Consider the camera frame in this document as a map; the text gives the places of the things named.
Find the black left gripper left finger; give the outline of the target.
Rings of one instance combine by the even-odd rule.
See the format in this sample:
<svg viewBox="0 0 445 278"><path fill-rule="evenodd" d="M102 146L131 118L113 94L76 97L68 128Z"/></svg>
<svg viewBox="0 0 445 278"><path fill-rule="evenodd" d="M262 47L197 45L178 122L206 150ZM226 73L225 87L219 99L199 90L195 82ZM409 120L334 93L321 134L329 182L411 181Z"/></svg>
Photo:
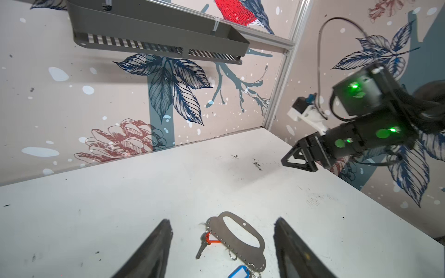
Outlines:
<svg viewBox="0 0 445 278"><path fill-rule="evenodd" d="M172 238L170 221L164 219L112 278L164 278Z"/></svg>

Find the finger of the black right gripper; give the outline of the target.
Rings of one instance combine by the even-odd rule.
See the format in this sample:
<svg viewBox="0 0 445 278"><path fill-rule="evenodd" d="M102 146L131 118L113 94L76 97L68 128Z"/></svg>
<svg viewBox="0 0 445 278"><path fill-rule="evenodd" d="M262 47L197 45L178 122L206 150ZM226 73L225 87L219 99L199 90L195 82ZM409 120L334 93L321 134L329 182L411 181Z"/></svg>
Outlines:
<svg viewBox="0 0 445 278"><path fill-rule="evenodd" d="M315 159L305 145L297 143L282 159L281 164L284 167L295 168L299 170L316 172L318 167Z"/></svg>

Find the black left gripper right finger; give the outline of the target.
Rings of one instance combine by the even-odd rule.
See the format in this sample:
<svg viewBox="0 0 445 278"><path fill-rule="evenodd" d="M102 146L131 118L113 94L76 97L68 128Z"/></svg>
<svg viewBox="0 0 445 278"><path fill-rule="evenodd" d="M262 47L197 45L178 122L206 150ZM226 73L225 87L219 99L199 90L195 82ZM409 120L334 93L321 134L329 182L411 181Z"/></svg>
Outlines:
<svg viewBox="0 0 445 278"><path fill-rule="evenodd" d="M275 223L273 239L280 277L336 277L282 217Z"/></svg>

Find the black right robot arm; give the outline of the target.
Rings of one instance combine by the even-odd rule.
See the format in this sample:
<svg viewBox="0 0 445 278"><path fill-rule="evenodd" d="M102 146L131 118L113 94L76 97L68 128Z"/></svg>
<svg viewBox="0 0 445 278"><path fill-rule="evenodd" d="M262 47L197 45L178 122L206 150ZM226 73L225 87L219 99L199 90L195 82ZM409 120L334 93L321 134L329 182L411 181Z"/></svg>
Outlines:
<svg viewBox="0 0 445 278"><path fill-rule="evenodd" d="M324 125L317 94L299 97L287 113L302 120L316 132L300 139L282 158L285 167L316 172L317 163L329 169L343 157L364 157L367 151L383 151L393 160L403 160L392 147L413 148L420 132L431 134L445 128L445 82L432 81L413 95L394 79L389 70L373 63L333 86L329 105L336 100L348 119L329 129Z"/></svg>

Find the silver metal carabiner keyring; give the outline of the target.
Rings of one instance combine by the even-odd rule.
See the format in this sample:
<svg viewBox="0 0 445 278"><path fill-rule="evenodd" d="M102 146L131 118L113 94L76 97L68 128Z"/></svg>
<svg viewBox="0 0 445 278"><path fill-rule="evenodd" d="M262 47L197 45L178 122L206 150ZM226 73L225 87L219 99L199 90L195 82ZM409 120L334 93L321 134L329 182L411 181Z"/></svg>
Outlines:
<svg viewBox="0 0 445 278"><path fill-rule="evenodd" d="M225 218L233 220L238 226L243 228L251 236L255 237L259 246L255 247L242 241L228 227ZM222 245L228 250L232 260L240 260L242 264L249 268L251 278L262 277L262 272L266 269L265 241L260 233L247 221L232 212L222 212L218 216L207 219L204 223L205 232L211 232Z"/></svg>

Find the key with blue tag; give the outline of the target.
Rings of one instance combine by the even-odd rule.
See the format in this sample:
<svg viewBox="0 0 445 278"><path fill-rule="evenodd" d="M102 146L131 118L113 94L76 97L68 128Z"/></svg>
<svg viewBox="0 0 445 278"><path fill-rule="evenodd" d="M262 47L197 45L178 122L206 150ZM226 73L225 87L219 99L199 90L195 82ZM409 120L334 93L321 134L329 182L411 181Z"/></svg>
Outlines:
<svg viewBox="0 0 445 278"><path fill-rule="evenodd" d="M228 275L228 278L250 278L250 270L248 267L244 265L238 266L234 271L231 272L230 275Z"/></svg>

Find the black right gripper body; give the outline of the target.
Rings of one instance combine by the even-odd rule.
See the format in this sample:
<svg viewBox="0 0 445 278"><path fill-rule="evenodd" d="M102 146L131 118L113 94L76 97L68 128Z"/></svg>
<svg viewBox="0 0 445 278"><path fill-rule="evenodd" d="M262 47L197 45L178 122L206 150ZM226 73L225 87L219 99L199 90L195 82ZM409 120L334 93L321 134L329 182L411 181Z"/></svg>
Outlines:
<svg viewBox="0 0 445 278"><path fill-rule="evenodd" d="M330 155L322 136L319 133L311 134L302 139L302 149L307 162L308 171L318 171L317 163L325 169L334 166L334 158Z"/></svg>

